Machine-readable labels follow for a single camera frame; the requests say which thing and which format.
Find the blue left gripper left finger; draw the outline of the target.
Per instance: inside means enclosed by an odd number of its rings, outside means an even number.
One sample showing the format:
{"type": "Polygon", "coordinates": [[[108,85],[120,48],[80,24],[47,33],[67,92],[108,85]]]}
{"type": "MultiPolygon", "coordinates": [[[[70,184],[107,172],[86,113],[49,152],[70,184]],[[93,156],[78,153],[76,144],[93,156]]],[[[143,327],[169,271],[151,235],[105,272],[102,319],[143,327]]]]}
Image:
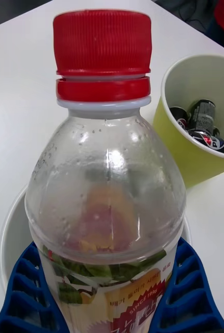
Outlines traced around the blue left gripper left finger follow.
{"type": "Polygon", "coordinates": [[[0,311],[0,332],[68,332],[34,243],[23,251],[11,272],[0,311]]]}

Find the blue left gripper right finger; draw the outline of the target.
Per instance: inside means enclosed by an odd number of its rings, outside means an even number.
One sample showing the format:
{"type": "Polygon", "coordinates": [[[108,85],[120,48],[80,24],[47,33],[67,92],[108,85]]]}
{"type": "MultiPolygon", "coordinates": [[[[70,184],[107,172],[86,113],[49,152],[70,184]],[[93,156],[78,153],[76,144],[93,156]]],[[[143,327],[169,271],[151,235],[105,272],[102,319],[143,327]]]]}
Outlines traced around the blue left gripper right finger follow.
{"type": "Polygon", "coordinates": [[[224,319],[210,291],[203,264],[181,238],[172,277],[150,325],[150,332],[223,332],[224,319]]]}

